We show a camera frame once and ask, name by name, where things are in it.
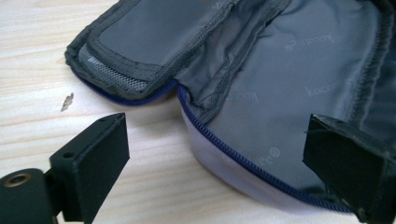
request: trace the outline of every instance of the black mesh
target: black mesh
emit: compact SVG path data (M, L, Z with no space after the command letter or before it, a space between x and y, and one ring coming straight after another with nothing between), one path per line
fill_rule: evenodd
M131 92L142 91L148 85L147 81L127 77L106 66L90 54L86 45L79 51L78 59L84 68L88 70L90 78L99 81L106 87L115 87L116 89Z

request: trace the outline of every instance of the blue zipper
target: blue zipper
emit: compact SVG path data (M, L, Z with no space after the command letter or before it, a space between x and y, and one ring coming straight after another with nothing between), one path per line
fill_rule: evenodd
M186 116L189 118L190 122L194 127L206 138L208 139L213 145L215 145L219 150L221 150L223 153L225 153L227 156L232 158L234 161L236 161L238 164L240 164L242 167L253 173L255 176L260 178L261 180L264 180L268 184L272 185L273 187L280 189L281 191L289 194L291 197L303 202L303 203L308 203L314 206L326 208L329 210L333 210L336 212L341 212L341 213L351 213L349 209L342 205L334 204L334 203L329 203L326 201L323 201L321 199L314 198L310 196L307 193L304 193L300 190L297 190L290 185L284 183L283 181L277 179L276 177L268 174L265 172L263 169L258 167L256 164L253 162L247 160L245 157L243 157L241 154L227 146L225 143L223 143L221 140L219 140L212 132L210 132L201 121L199 121L189 110L186 104L186 89L179 85L177 88L177 95L178 99L181 103L181 106L186 114Z
M123 97L119 97L118 95L110 94L110 93L100 89L99 87L93 85L91 82L80 77L75 71L74 71L74 74L76 75L76 77L78 77L79 80L81 80L85 85L87 85L94 92L105 97L108 101L111 101L114 104L123 105L123 106L148 105L148 104L153 103L157 100L160 100L162 97L164 97L166 95L166 93L168 93L169 91L171 91L172 89L174 89L177 86L177 80L170 79L164 86L162 86L161 88L156 90L155 93L150 95L149 97L141 99L141 100L128 100Z

